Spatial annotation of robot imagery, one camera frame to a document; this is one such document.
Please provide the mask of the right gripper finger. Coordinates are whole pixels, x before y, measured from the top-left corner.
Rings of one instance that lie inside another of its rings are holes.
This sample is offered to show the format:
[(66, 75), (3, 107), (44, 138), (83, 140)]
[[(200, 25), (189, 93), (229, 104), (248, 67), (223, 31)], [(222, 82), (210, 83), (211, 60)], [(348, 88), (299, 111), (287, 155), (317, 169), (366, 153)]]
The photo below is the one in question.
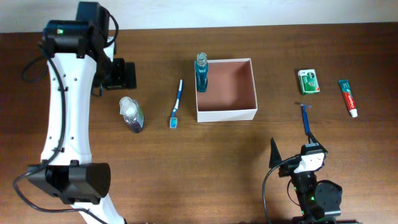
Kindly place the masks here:
[(271, 138), (271, 154), (269, 159), (269, 168), (273, 169), (282, 163), (282, 158), (280, 156), (279, 150), (277, 148), (277, 144), (274, 141), (274, 138)]
[(310, 131), (308, 132), (307, 136), (308, 136), (309, 143), (317, 143), (324, 153), (328, 152), (325, 149), (325, 147), (321, 143), (319, 143), (319, 141), (315, 138), (315, 136)]

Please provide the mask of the clear purple liquid bottle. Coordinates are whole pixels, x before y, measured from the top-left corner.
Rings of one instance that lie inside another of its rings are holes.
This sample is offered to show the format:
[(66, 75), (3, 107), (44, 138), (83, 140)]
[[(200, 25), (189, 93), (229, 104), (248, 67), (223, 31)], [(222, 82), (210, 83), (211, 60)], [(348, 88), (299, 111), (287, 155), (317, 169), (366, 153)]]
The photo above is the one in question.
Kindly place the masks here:
[(119, 101), (120, 115), (123, 116), (125, 123), (132, 132), (139, 133), (144, 129), (144, 113), (138, 102), (128, 96), (124, 96)]

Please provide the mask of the green soap box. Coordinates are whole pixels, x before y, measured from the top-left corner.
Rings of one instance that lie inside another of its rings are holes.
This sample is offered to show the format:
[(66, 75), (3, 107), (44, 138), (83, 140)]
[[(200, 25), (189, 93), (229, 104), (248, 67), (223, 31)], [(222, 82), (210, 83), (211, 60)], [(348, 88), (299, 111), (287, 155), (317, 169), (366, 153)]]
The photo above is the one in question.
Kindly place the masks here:
[(302, 95), (311, 95), (320, 92), (317, 74), (314, 69), (299, 70), (297, 74)]

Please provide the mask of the white cardboard box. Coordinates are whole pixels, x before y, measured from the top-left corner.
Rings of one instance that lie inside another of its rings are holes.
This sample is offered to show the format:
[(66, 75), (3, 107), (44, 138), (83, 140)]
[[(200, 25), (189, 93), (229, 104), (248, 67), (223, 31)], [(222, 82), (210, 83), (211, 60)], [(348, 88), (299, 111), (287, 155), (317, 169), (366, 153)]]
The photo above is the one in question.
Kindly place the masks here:
[(257, 109), (252, 60), (209, 60), (206, 91), (196, 92), (197, 121), (250, 121)]

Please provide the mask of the teal mouthwash bottle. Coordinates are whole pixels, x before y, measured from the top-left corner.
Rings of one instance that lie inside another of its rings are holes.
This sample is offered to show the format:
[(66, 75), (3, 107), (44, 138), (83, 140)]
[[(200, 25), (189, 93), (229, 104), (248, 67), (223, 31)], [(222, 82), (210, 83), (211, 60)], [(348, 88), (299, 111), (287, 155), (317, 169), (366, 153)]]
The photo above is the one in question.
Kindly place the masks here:
[(208, 61), (207, 54), (204, 52), (197, 55), (197, 59), (195, 61), (195, 76), (197, 91), (206, 92), (208, 84)]

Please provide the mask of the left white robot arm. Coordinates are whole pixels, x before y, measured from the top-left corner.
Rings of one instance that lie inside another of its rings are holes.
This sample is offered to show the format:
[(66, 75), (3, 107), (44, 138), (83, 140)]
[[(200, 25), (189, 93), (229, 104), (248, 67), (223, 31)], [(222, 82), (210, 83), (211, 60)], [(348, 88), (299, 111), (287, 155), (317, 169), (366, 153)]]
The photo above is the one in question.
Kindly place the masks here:
[(125, 222), (109, 196), (110, 167), (92, 161), (89, 142), (93, 89), (137, 86), (135, 65), (115, 56), (112, 20), (100, 3), (82, 1), (74, 20), (48, 22), (40, 46), (50, 76), (49, 125), (40, 162), (25, 178), (87, 223)]

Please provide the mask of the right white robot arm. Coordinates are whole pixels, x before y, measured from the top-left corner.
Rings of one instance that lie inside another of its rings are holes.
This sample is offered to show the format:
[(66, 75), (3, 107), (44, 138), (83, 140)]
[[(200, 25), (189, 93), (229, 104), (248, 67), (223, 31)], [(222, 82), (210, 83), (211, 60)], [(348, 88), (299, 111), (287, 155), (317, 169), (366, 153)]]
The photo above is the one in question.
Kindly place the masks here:
[(302, 215), (293, 217), (292, 223), (338, 223), (343, 189), (330, 180), (317, 180), (316, 171), (324, 166), (328, 151), (308, 133), (308, 144), (299, 154), (283, 160), (277, 145), (271, 139), (271, 156), (265, 180), (276, 169), (279, 177), (290, 177)]

